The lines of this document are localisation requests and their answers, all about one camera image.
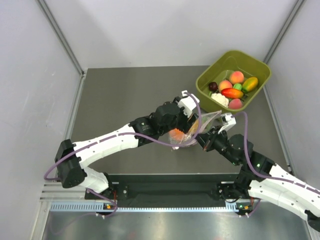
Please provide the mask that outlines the orange fake fruit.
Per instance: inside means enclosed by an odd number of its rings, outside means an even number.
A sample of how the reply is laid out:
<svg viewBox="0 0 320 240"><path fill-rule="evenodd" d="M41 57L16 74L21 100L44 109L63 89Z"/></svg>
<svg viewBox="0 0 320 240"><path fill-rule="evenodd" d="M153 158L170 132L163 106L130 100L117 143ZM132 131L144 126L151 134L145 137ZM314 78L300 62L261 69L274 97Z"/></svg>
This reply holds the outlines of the orange fake fruit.
<svg viewBox="0 0 320 240"><path fill-rule="evenodd" d="M186 134L177 128L171 130L168 134L169 134L169 142L172 145L180 145L185 141L185 138L186 138Z"/></svg>

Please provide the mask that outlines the clear zip top bag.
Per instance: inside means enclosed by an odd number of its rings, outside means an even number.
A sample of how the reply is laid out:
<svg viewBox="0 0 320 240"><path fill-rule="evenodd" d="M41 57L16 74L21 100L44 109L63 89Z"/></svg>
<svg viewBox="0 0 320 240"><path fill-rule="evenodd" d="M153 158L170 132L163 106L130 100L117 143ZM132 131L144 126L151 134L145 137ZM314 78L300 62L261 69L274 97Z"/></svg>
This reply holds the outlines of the clear zip top bag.
<svg viewBox="0 0 320 240"><path fill-rule="evenodd" d="M221 117L222 111L214 111L201 114L201 125L196 120L191 126L187 133L182 132L178 128L175 128L168 133L168 142L174 150L179 148L187 148L197 144L196 139L191 141L191 138L195 135L199 129L199 134L205 134L209 132L214 126L220 125L219 118Z"/></svg>

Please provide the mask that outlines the yellow fake orange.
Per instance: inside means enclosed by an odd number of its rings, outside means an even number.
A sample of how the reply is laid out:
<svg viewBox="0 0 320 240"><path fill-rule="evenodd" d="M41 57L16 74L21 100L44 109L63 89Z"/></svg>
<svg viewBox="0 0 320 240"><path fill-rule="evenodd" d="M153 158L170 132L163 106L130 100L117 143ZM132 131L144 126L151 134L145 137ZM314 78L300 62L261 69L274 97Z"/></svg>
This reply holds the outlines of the yellow fake orange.
<svg viewBox="0 0 320 240"><path fill-rule="evenodd" d="M199 127L199 120L197 119L189 129L188 134L193 136L197 132L198 127Z"/></svg>

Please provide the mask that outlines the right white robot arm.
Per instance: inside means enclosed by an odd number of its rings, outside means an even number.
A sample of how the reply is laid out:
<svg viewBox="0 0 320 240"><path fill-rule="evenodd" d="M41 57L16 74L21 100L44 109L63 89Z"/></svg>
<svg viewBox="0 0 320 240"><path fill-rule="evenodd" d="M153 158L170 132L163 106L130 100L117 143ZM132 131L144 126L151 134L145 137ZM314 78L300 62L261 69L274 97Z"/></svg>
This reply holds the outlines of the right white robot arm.
<svg viewBox="0 0 320 240"><path fill-rule="evenodd" d="M199 134L196 140L204 151L217 151L241 167L229 194L268 201L302 218L314 230L320 230L320 191L254 151L246 135L228 137L226 131L213 130Z"/></svg>

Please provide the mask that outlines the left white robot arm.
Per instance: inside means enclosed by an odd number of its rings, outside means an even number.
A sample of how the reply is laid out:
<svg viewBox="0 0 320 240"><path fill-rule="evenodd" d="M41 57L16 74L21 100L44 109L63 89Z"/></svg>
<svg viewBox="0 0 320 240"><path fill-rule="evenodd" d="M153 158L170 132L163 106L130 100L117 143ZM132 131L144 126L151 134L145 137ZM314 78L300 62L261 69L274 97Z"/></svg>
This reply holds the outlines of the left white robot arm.
<svg viewBox="0 0 320 240"><path fill-rule="evenodd" d="M197 119L193 111L198 103L190 97L176 97L111 133L75 143L70 139L62 141L54 159L62 187L81 186L109 198L114 191L109 176L89 166L117 152L152 143L171 130L187 133Z"/></svg>

